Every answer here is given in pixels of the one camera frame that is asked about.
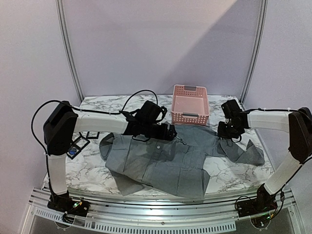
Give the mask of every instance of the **white marble tabletop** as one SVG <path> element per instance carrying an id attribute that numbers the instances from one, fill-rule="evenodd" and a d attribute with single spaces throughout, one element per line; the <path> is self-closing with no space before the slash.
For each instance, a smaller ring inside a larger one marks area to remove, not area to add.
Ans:
<path id="1" fill-rule="evenodd" d="M 83 109 L 103 110 L 116 112 L 120 110 L 128 96 L 104 96 L 86 97 L 81 104 Z M 208 96 L 210 116 L 207 125 L 215 131 L 219 121 L 224 119 L 221 104 L 233 99 L 233 96 Z M 126 111 L 140 108 L 146 100 L 154 101 L 154 96 L 135 96 L 127 104 Z M 164 121 L 171 122 L 171 95 L 159 95 L 159 105 L 168 108 L 168 113 Z M 75 192 L 83 191 L 97 195 L 114 195 L 121 197 L 115 180 L 105 167 L 105 162 L 100 157 L 99 143 L 107 133 L 100 133 L 99 138 L 91 140 L 91 143 L 73 160 L 66 159 L 66 182 L 69 190 Z M 248 140 L 263 149 L 260 140 L 253 129 L 246 130 L 242 135 L 239 146 L 246 149 Z M 237 190 L 248 190 L 257 188 L 264 183 L 273 173 L 273 167 L 265 154 L 265 164 L 263 166 L 253 166 L 248 164 L 232 163 L 226 158 L 208 157 L 204 163 L 204 169 L 211 176 L 206 195 L 216 193 L 233 192 Z M 154 189 L 143 190 L 127 197 L 161 198 L 170 199 L 172 195 Z"/>

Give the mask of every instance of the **folded cloth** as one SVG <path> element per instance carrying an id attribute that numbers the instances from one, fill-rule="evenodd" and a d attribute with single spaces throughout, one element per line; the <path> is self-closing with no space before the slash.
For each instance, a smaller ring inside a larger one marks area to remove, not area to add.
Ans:
<path id="1" fill-rule="evenodd" d="M 106 167 L 113 173 L 121 194 L 137 192 L 146 184 L 166 193 L 203 199 L 210 176 L 203 169 L 207 156 L 232 162 L 261 165 L 263 152 L 250 141 L 243 151 L 215 131 L 198 125 L 176 125 L 172 141 L 136 141 L 131 136 L 109 134 L 100 143 Z"/>

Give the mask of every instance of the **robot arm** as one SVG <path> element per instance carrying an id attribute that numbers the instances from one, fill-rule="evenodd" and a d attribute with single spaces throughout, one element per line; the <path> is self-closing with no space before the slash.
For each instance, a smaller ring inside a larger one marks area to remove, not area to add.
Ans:
<path id="1" fill-rule="evenodd" d="M 283 163 L 275 173 L 257 190 L 254 200 L 237 203 L 239 215 L 247 216 L 268 211 L 267 207 L 276 205 L 275 196 L 302 167 L 312 154 L 312 115 L 308 108 L 296 111 L 248 110 L 239 108 L 236 100 L 222 104 L 225 122 L 219 122 L 218 136 L 241 138 L 245 129 L 263 128 L 289 133 L 290 146 Z"/>
<path id="2" fill-rule="evenodd" d="M 47 165 L 51 199 L 48 207 L 68 214 L 86 216 L 90 203 L 73 201 L 66 185 L 65 160 L 71 147 L 73 133 L 111 132 L 123 135 L 173 140 L 175 127 L 158 124 L 157 118 L 165 117 L 167 109 L 146 101 L 141 109 L 133 112 L 121 111 L 118 115 L 73 110 L 66 101 L 60 103 L 43 126 L 44 142 L 47 146 Z"/>

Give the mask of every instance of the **plastic basket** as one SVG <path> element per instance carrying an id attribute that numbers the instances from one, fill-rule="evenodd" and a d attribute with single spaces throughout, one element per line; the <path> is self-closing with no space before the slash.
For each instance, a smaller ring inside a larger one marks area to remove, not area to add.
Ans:
<path id="1" fill-rule="evenodd" d="M 171 113 L 173 124 L 206 125 L 209 116 L 207 89 L 175 85 Z"/>

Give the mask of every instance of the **white wall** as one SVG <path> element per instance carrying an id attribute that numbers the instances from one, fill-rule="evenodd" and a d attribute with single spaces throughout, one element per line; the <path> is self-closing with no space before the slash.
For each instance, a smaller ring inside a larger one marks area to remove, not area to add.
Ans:
<path id="1" fill-rule="evenodd" d="M 12 234 L 46 172 L 30 132 L 34 111 L 50 99 L 78 104 L 54 0 L 0 1 L 0 80 L 0 233 Z M 36 120 L 40 139 L 52 109 Z"/>
<path id="2" fill-rule="evenodd" d="M 312 1 L 269 1 L 256 67 L 245 102 L 247 108 L 312 110 Z M 274 167 L 289 146 L 287 134 L 260 131 Z M 312 164 L 291 181 L 307 233 L 312 233 Z"/>
<path id="3" fill-rule="evenodd" d="M 66 0 L 65 18 L 85 96 L 175 84 L 239 96 L 261 0 Z"/>

